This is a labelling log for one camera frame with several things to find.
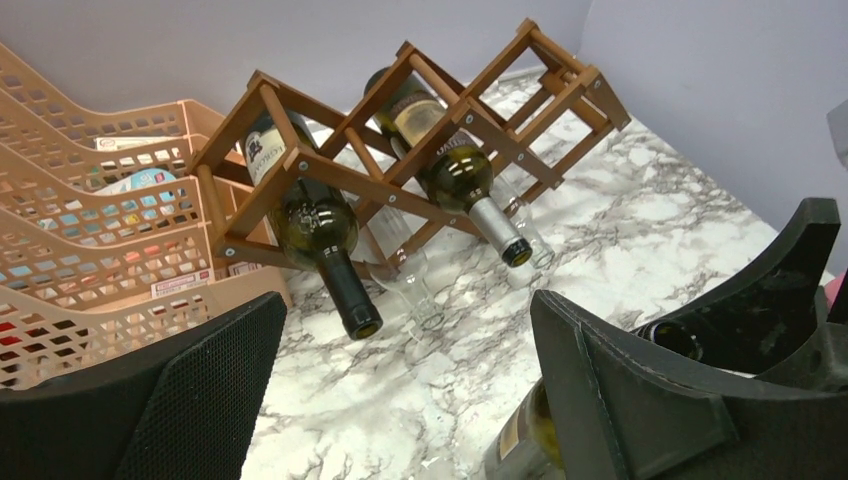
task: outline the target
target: black foam piece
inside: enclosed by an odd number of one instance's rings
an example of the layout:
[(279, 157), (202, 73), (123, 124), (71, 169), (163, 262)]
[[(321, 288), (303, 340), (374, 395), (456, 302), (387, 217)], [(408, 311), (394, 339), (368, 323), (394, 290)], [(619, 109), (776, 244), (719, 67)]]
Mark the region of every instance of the black foam piece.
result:
[[(701, 344), (701, 363), (751, 374), (774, 367), (817, 327), (815, 296), (840, 227), (835, 200), (805, 198), (777, 238), (745, 268), (634, 333), (645, 336), (654, 324), (678, 323)], [(840, 297), (834, 318), (846, 315), (840, 312), (848, 295)]]
[(531, 318), (568, 480), (848, 478), (848, 394), (724, 372), (549, 291)]
[(285, 316), (266, 293), (108, 362), (0, 390), (0, 478), (239, 478)]

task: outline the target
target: wine rack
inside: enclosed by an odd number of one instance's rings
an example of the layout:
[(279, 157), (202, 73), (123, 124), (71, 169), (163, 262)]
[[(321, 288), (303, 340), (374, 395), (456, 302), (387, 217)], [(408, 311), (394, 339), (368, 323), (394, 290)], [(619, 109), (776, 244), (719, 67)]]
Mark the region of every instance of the wine rack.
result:
[[(539, 79), (542, 88), (510, 118), (503, 118), (480, 96), (528, 49), (547, 67)], [(391, 147), (366, 123), (413, 72), (447, 104), (447, 113), (405, 158), (383, 171), (368, 147), (392, 155)], [(284, 109), (332, 129), (332, 134), (317, 151), (304, 145)], [(530, 145), (569, 109), (591, 128), (591, 132), (553, 166), (548, 166)], [(290, 188), (299, 176), (311, 177), (358, 195), (360, 202), (356, 214), (363, 225), (387, 205), (423, 217), (426, 222), (405, 245), (407, 251), (415, 251), (445, 227), (480, 237), (467, 218), (443, 212), (426, 198), (403, 189), (403, 185), (458, 129), (480, 139), (490, 158), (496, 154), (492, 159), (496, 175), (515, 164), (534, 177), (536, 182), (522, 193), (525, 201), (533, 202), (548, 189), (559, 187), (565, 173), (598, 142), (630, 122), (627, 111), (600, 71), (592, 65), (583, 65), (542, 33), (535, 22), (527, 19), (518, 28), (513, 41), (467, 87), (414, 45), (404, 42), (389, 70), (348, 115), (257, 70), (235, 108), (205, 147), (195, 154), (189, 166), (189, 173), (199, 179), (203, 198), (217, 198), (215, 177), (251, 185), (247, 168), (225, 157), (264, 110), (269, 112), (285, 144), (290, 147), (229, 220), (225, 220), (214, 202), (209, 202), (210, 247), (214, 255), (230, 260), (290, 268), (293, 265), (279, 249), (248, 241), (246, 236), (279, 200), (280, 192)], [(359, 157), (367, 173), (333, 161), (347, 145)], [(357, 267), (360, 276), (368, 278), (362, 265)]]

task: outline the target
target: wine bottle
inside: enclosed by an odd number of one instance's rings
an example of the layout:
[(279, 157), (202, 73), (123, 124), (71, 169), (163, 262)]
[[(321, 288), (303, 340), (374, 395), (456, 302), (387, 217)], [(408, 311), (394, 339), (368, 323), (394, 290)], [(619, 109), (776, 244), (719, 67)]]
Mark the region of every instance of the wine bottle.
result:
[[(657, 322), (631, 332), (677, 354), (699, 360), (701, 345), (681, 323)], [(539, 379), (486, 450), (486, 480), (565, 479), (545, 384)]]
[[(303, 117), (286, 110), (301, 142), (316, 148)], [(268, 112), (251, 126), (242, 141), (247, 170), (254, 185), (281, 158), (286, 145)], [(317, 270), (336, 305), (345, 331), (353, 340), (370, 337), (383, 325), (350, 260), (359, 223), (342, 192), (317, 180), (300, 177), (280, 203), (268, 213), (268, 222), (286, 257), (306, 270)]]
[(483, 457), (486, 480), (565, 479), (545, 384), (540, 379)]
[[(375, 73), (365, 94), (388, 71)], [(398, 88), (374, 119), (398, 160), (420, 142), (447, 111), (415, 76)], [(488, 157), (466, 132), (456, 132), (415, 175), (432, 203), (442, 210), (468, 215), (509, 267), (523, 265), (532, 255), (530, 243), (490, 196), (494, 172)]]

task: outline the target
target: clear glass bottle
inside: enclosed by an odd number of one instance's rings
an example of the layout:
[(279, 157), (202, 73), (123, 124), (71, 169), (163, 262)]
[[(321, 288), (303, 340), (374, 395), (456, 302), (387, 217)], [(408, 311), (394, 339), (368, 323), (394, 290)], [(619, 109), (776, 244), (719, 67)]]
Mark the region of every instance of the clear glass bottle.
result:
[(383, 207), (360, 228), (356, 254), (362, 257), (374, 281), (400, 295), (411, 319), (426, 330), (441, 323), (444, 311), (424, 279), (429, 266), (424, 250), (413, 252), (404, 247), (410, 237), (412, 229), (401, 212)]
[(521, 195), (513, 187), (512, 183), (503, 178), (503, 175), (495, 177), (492, 190), (489, 193), (495, 203), (503, 209), (518, 232), (530, 243), (532, 255), (530, 264), (536, 270), (545, 270), (551, 266), (554, 260), (554, 250), (542, 238), (533, 223), (533, 211), (530, 205), (521, 198)]

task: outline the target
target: white marble surface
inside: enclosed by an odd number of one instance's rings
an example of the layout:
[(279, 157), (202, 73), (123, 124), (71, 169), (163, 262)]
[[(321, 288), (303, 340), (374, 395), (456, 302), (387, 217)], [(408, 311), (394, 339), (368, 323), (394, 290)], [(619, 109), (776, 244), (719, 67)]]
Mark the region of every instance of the white marble surface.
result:
[[(532, 85), (501, 84), (484, 99), (508, 114)], [(587, 132), (569, 114), (533, 148), (554, 162)], [(448, 312), (439, 329), (410, 330), (400, 301), (374, 286), (386, 325), (352, 343), (320, 279), (297, 274), (243, 478), (476, 478), (539, 376), (532, 291), (554, 290), (632, 328), (715, 287), (776, 234), (637, 121), (566, 180), (532, 206), (556, 259), (526, 286), (512, 287), (497, 255), (468, 235), (430, 242), (428, 282)]]

